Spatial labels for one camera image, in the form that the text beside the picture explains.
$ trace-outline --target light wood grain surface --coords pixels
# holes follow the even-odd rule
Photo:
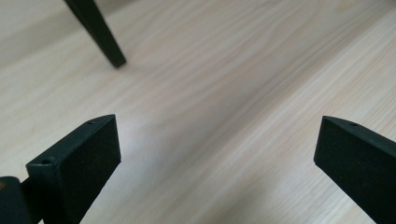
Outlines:
[[[323,115],[396,140],[394,0],[101,0],[114,70],[64,2],[0,3],[0,175],[116,114],[82,223],[373,223],[313,163]]]

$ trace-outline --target black plastic part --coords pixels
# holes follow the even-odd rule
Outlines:
[[[64,0],[114,67],[126,63],[116,39],[93,0]]]
[[[28,183],[46,224],[79,223],[120,163],[114,115],[92,119],[30,161]]]
[[[0,223],[31,223],[18,178],[13,176],[0,177],[0,210]]]
[[[323,117],[314,161],[376,223],[396,223],[396,143]]]

